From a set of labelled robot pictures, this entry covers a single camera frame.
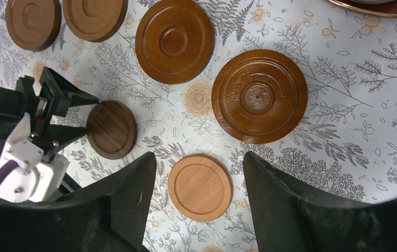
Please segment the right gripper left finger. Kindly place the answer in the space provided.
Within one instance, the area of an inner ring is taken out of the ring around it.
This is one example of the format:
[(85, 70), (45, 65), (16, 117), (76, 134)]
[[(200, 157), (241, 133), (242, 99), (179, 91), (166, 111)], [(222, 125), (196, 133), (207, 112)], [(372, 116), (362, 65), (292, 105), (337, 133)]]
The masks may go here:
[(145, 251), (155, 176), (147, 152), (53, 202), (0, 204), (0, 251)]

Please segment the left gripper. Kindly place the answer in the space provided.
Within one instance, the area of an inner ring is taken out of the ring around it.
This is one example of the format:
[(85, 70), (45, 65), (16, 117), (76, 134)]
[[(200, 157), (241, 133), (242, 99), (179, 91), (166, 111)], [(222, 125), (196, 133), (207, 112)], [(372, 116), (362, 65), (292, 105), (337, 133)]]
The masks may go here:
[(86, 135), (84, 127), (55, 125), (53, 116), (65, 117), (70, 107), (98, 104), (99, 99), (82, 90), (72, 91), (72, 83), (51, 68), (41, 74), (41, 91), (35, 94), (35, 79), (20, 77), (14, 90), (0, 87), (0, 141), (8, 135), (25, 113), (30, 115), (29, 140), (44, 149), (42, 161), (50, 163), (58, 152)]

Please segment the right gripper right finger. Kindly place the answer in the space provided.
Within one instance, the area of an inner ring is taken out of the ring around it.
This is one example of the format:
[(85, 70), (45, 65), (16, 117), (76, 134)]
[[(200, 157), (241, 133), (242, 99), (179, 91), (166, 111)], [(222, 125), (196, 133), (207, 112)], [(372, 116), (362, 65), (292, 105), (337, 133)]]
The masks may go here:
[(243, 168), (259, 251), (397, 251), (397, 198), (368, 204), (330, 194), (253, 152)]

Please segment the dark walnut coaster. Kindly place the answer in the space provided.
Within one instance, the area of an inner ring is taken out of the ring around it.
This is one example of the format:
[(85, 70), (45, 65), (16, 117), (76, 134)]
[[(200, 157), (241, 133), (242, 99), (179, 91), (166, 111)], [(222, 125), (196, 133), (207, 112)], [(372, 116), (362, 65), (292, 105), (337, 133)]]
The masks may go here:
[(92, 148), (110, 160), (126, 156), (137, 140), (137, 123), (132, 111), (115, 100), (102, 101), (94, 106), (86, 129)]

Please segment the light wood coaster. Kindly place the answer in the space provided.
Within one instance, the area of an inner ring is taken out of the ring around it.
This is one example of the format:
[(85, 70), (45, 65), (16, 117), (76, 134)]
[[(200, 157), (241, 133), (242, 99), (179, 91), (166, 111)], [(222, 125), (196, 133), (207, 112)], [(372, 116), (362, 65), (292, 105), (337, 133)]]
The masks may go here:
[(169, 173), (168, 192), (177, 210), (198, 222), (222, 216), (233, 196), (225, 167), (204, 154), (188, 155), (176, 162)]

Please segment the brown ringed coaster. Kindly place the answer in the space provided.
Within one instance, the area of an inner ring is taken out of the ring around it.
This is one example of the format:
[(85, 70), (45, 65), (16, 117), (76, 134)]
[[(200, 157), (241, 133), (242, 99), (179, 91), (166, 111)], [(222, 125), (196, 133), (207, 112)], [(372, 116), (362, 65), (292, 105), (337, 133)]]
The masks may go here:
[(63, 0), (65, 21), (78, 38), (99, 43), (121, 27), (128, 10), (127, 0)]
[(289, 134), (308, 104), (304, 74), (290, 58), (268, 49), (243, 52), (218, 73), (213, 113), (222, 129), (246, 143), (266, 144)]
[(135, 52), (144, 72), (165, 84), (194, 79), (214, 50), (214, 32), (205, 10), (194, 1), (159, 1), (142, 17)]
[(61, 25), (59, 1), (9, 0), (5, 15), (11, 39), (24, 50), (45, 50), (58, 36)]

